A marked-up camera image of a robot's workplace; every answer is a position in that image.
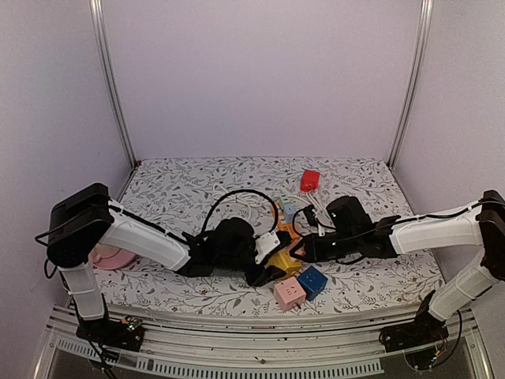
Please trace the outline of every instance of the yellow toy block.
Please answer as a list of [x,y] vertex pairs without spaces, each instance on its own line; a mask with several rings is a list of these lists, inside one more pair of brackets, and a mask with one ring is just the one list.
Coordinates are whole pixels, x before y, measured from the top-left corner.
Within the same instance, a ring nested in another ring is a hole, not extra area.
[[294,276],[294,274],[300,270],[301,263],[300,261],[290,257],[289,251],[284,249],[278,251],[270,257],[266,267],[268,266],[275,266],[285,271],[286,275],[280,278],[280,280],[284,280],[290,278],[291,276]]

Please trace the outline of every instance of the metal frame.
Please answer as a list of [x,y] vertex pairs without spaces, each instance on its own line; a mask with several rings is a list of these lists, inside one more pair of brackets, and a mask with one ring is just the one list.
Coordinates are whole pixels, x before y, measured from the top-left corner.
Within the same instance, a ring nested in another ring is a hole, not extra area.
[[119,137],[122,146],[125,150],[126,159],[131,168],[135,168],[137,158],[133,151],[132,141],[129,137],[128,128],[126,127],[125,115],[119,100],[118,86],[114,79],[114,71],[112,70],[112,61],[110,59],[109,44],[107,42],[107,34],[105,30],[105,23],[103,20],[102,0],[89,1],[92,11],[93,27],[95,29],[96,44],[100,56],[100,61],[103,68],[103,76],[107,84],[107,91],[109,93],[110,104],[114,113],[114,119],[118,127]]
[[[136,311],[143,312],[112,306],[110,316],[118,320],[125,312],[131,314]],[[269,317],[267,320],[246,317],[238,324],[225,326],[226,320],[221,317],[178,317],[161,313],[159,318],[154,318],[145,317],[144,313],[146,340],[140,352],[122,351],[114,365],[180,379],[363,377],[373,371],[382,372],[382,358],[402,354],[401,351],[386,353],[378,341],[383,326],[412,320],[415,314],[412,306],[398,307],[396,313],[377,310],[373,318],[370,318],[371,313],[354,314],[352,317],[303,317],[302,320],[281,317],[289,321],[278,326],[273,326]],[[462,342],[468,347],[471,369],[475,378],[490,379],[492,371],[473,314],[466,309],[462,311],[462,316]],[[454,340],[459,330],[459,319],[452,317],[447,321],[447,327],[449,340]],[[47,378],[57,350],[97,359],[86,341],[75,337],[76,329],[75,312],[54,307],[45,331],[44,349],[35,378]]]
[[409,84],[407,86],[405,99],[403,100],[402,113],[400,114],[400,119],[398,121],[395,139],[393,140],[389,158],[387,159],[387,165],[392,170],[395,169],[396,163],[398,162],[403,139],[405,138],[407,126],[409,125],[410,113],[412,111],[413,101],[417,90],[417,82],[419,81],[419,76],[421,75],[421,67],[425,57],[426,45],[428,43],[429,26],[432,18],[432,6],[432,0],[422,0],[419,27],[417,29],[416,48],[412,61],[412,69],[410,71]]
[[121,200],[123,199],[123,196],[125,196],[126,190],[128,189],[129,184],[132,182],[133,176],[135,175],[136,172],[137,172],[137,167],[135,167],[134,169],[132,169],[129,172],[128,178],[126,179],[125,183],[122,185],[121,189],[119,190],[118,195],[115,197],[115,199],[118,200],[119,202],[121,202]]

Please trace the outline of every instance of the blue toy block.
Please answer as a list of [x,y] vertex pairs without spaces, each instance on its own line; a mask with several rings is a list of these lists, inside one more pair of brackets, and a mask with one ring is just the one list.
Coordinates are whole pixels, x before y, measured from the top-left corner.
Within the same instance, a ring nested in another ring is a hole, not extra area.
[[297,280],[307,293],[307,300],[311,302],[326,287],[328,278],[311,266]]
[[291,223],[293,221],[293,216],[294,216],[295,212],[296,212],[296,209],[291,204],[288,204],[284,207],[284,212],[283,212],[284,219],[286,220],[287,223]]

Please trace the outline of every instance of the red toy block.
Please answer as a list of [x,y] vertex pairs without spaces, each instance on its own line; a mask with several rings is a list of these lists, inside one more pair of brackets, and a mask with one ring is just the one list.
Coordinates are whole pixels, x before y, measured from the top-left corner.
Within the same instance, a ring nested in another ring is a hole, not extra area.
[[313,190],[317,190],[320,176],[321,174],[317,171],[305,170],[303,175],[301,176],[300,191],[310,192]]

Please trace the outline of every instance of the floral tablecloth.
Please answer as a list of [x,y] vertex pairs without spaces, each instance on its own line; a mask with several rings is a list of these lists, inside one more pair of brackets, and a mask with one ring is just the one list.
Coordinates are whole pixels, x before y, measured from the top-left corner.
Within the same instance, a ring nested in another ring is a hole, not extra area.
[[[353,195],[361,200],[373,220],[411,214],[398,184],[379,159],[149,159],[138,167],[122,203],[128,210],[174,232],[196,234],[217,198],[214,184],[227,190],[253,188],[273,198],[281,192],[301,195],[299,183],[304,169],[321,173],[319,194],[325,205],[339,196]],[[226,203],[217,209],[210,226],[231,215],[246,217],[247,212],[244,205]],[[268,204],[252,209],[251,224],[256,232],[267,231],[271,223]],[[154,261],[137,258],[121,270],[96,269],[95,274],[109,303],[167,312],[247,317],[359,312],[414,304],[443,282],[430,251],[390,260],[368,259],[352,266],[329,262],[316,267],[328,278],[326,289],[312,302],[289,313],[282,313],[275,304],[273,283],[251,288],[240,272],[216,270],[211,277],[185,278]]]

